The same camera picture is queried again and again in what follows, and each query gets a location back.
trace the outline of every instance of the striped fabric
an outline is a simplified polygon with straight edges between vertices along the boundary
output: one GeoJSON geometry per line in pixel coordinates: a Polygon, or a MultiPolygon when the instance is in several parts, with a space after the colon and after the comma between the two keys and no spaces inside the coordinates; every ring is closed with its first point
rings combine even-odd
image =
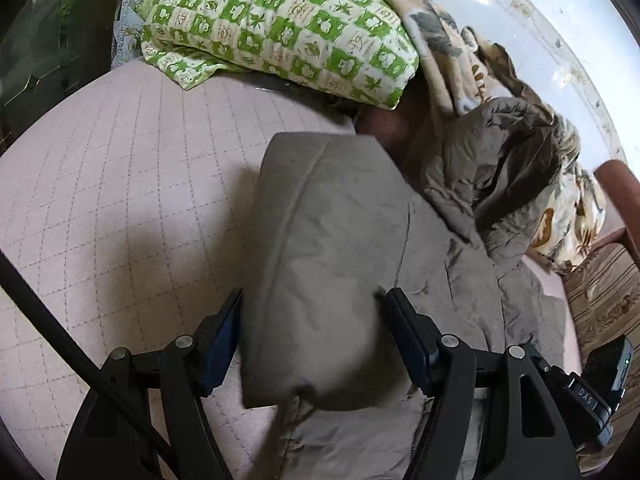
{"type": "Polygon", "coordinates": [[[621,334],[634,346],[626,395],[611,421],[613,438],[602,452],[580,457],[585,471],[613,455],[640,412],[640,270],[624,246],[608,244],[563,279],[583,362],[621,334]]]}

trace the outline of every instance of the quilted pattern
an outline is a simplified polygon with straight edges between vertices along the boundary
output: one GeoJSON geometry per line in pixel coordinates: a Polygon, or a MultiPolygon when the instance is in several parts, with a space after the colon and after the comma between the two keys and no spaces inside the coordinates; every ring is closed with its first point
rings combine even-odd
{"type": "MultiPolygon", "coordinates": [[[[193,331],[238,284],[275,133],[353,133],[316,97],[257,89],[250,77],[184,92],[133,61],[0,158],[0,246],[97,365],[116,346],[153,350],[193,331]]],[[[86,391],[0,291],[0,416],[47,480],[86,391]]],[[[262,478],[255,459],[274,409],[244,410],[239,394],[235,360],[205,407],[234,477],[262,478]]],[[[151,398],[164,431],[158,392],[151,398]]]]}

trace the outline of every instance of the metal screw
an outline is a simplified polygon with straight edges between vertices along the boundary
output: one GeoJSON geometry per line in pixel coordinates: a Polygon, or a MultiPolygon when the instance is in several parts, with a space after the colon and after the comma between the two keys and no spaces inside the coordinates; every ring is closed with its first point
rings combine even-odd
{"type": "Polygon", "coordinates": [[[459,343],[458,338],[451,334],[442,336],[441,341],[444,346],[448,346],[449,348],[455,348],[459,343]]]}
{"type": "Polygon", "coordinates": [[[118,346],[111,350],[109,357],[117,361],[118,359],[122,359],[125,355],[127,355],[127,349],[124,346],[118,346]]]}
{"type": "Polygon", "coordinates": [[[515,357],[516,359],[522,359],[524,357],[524,350],[519,346],[510,346],[509,354],[511,354],[511,357],[515,357]]]}
{"type": "Polygon", "coordinates": [[[189,348],[193,344],[193,337],[190,335],[181,335],[175,340],[175,345],[178,348],[189,348]]]}

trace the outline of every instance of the blanket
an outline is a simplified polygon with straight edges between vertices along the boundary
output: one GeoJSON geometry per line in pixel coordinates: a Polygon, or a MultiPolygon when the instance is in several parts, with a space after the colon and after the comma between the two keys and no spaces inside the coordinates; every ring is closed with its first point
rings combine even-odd
{"type": "MultiPolygon", "coordinates": [[[[382,290],[400,286],[473,348],[532,341],[562,365],[564,306],[520,262],[561,171],[558,139],[544,107],[491,100],[425,154],[417,190],[372,137],[272,140],[243,285],[242,400],[289,403],[282,478],[404,473],[431,405],[379,316],[382,290]]],[[[468,471],[481,419],[478,400],[468,471]]]]}
{"type": "Polygon", "coordinates": [[[532,248],[556,271],[579,266],[604,223],[606,200],[593,173],[577,160],[576,128],[516,76],[500,45],[486,41],[470,27],[458,30],[451,15],[430,0],[385,1],[400,16],[418,51],[429,88],[431,120],[414,136],[402,169],[411,174],[416,164],[429,164],[422,156],[433,137],[446,135],[452,121],[492,98],[516,96],[544,108],[556,124],[562,170],[537,218],[532,248]]]}

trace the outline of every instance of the dark fabric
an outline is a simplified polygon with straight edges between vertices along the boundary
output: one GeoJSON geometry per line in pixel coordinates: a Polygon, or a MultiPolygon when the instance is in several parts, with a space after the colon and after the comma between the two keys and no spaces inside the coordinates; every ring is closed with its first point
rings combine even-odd
{"type": "Polygon", "coordinates": [[[0,471],[2,478],[11,480],[43,480],[31,462],[15,443],[0,418],[0,471]]]}
{"type": "MultiPolygon", "coordinates": [[[[248,241],[242,400],[294,399],[281,478],[402,477],[430,404],[379,313],[394,286],[473,348],[531,340],[562,365],[565,306],[519,264],[558,173],[556,133],[543,108],[491,101],[425,154],[419,192],[372,137],[273,138],[248,241]]],[[[481,420],[478,404],[463,475],[481,420]]]]}
{"type": "Polygon", "coordinates": [[[489,74],[500,81],[514,96],[521,97],[529,103],[543,105],[542,100],[534,89],[518,78],[513,61],[511,61],[511,57],[504,47],[498,43],[489,43],[482,40],[474,30],[473,33],[476,40],[478,40],[476,54],[478,54],[480,61],[486,65],[489,74]]]}

